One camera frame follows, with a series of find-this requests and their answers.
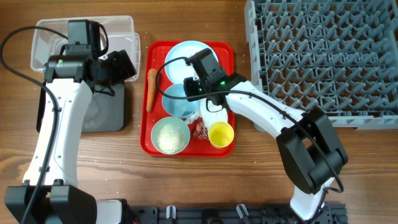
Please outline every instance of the tray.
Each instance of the tray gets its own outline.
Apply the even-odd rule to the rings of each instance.
[[[148,47],[147,53],[147,66],[145,71],[145,87],[144,87],[144,101],[142,102],[142,118],[141,118],[141,133],[139,142],[141,148],[144,152],[151,156],[169,156],[169,157],[225,157],[229,155],[235,147],[235,139],[233,142],[225,148],[216,149],[211,146],[209,141],[200,140],[191,136],[191,140],[182,152],[176,155],[165,155],[160,153],[150,140],[150,132],[152,128],[158,122],[158,120],[170,116],[166,113],[166,111],[162,107],[162,95],[159,92],[156,92],[154,105],[152,107],[151,112],[146,111],[146,103],[147,103],[147,73],[151,68],[159,69],[160,66],[164,64],[164,60],[166,58],[167,52],[178,43],[181,43],[181,40],[160,40],[154,42],[151,46]],[[224,67],[227,74],[231,74],[234,72],[234,53],[232,48],[222,42],[204,42],[209,45],[217,54],[219,63]],[[160,88],[164,91],[167,87],[169,87],[172,82],[167,78],[164,70],[159,77],[159,85]],[[235,114],[233,112],[228,112],[228,123],[235,129]],[[197,122],[189,125],[191,134],[197,125]]]

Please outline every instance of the gray dish rack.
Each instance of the gray dish rack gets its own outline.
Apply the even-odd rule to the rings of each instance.
[[[398,128],[395,0],[247,0],[251,81],[335,127]]]

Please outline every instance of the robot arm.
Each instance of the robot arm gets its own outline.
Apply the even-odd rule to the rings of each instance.
[[[132,223],[134,215],[126,200],[98,200],[77,188],[76,162],[81,127],[95,85],[111,90],[137,72],[126,51],[111,52],[107,60],[98,57],[100,29],[94,21],[68,21],[66,55],[53,55],[44,66],[46,87],[58,102],[53,108],[46,95],[39,140],[22,186],[8,187],[5,204],[17,221],[26,223]],[[54,110],[58,112],[53,144],[49,144]],[[47,146],[50,156],[44,163]],[[44,173],[40,182],[39,175]]]
[[[186,63],[200,78],[184,80],[188,101],[206,96],[214,105],[247,117],[276,138],[285,171],[295,184],[290,206],[302,220],[312,219],[323,203],[323,189],[334,180],[326,160],[337,174],[348,161],[327,116],[320,110],[305,113],[288,107],[257,90],[241,75],[228,76],[210,49],[196,53]],[[314,145],[304,146],[303,140],[308,136],[303,129],[316,139],[321,152]]]
[[[241,82],[234,86],[231,90],[248,91],[257,96],[261,96],[262,98],[265,98],[272,104],[276,105],[278,108],[286,111],[287,114],[293,117],[296,121],[303,119],[301,114],[303,114],[304,111],[288,107],[277,100],[272,99],[271,97],[257,90],[250,81]],[[274,138],[280,136],[284,128],[291,128],[294,126],[293,122],[284,118],[284,116],[277,112],[274,108],[271,108],[268,104],[265,104],[263,101],[258,100],[257,98],[253,98],[244,94],[230,93],[226,96],[226,102],[231,111],[247,117]],[[288,166],[287,164],[284,165],[285,169],[290,169],[289,167],[286,167]],[[290,201],[290,207],[292,210],[302,220],[311,219],[317,212],[318,204],[321,200],[323,200],[323,189],[325,187],[329,187],[333,180],[333,177],[329,178],[315,194],[307,194],[295,186],[294,196]]]

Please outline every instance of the white plate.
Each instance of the white plate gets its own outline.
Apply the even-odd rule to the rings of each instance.
[[[207,44],[204,44],[199,41],[189,40],[189,41],[181,42],[181,43],[177,44],[176,46],[174,46],[167,53],[167,56],[166,56],[166,59],[164,60],[164,62],[166,63],[169,60],[172,60],[177,57],[191,57],[195,53],[197,53],[203,49],[206,49],[206,48],[211,49],[211,47],[209,47]],[[218,62],[216,53],[214,52],[213,49],[211,49],[211,51],[213,52],[213,55]],[[173,84],[183,83],[184,79],[188,78],[188,77],[194,77],[194,79],[198,79],[198,75],[195,72],[195,70],[193,69],[193,67],[186,66],[184,60],[177,60],[175,62],[172,62],[172,63],[166,65],[166,67],[164,69],[166,71],[167,77]]]

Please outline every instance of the cup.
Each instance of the cup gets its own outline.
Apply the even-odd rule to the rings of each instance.
[[[213,147],[222,149],[231,144],[234,139],[234,129],[227,122],[214,123],[209,130],[209,140]]]

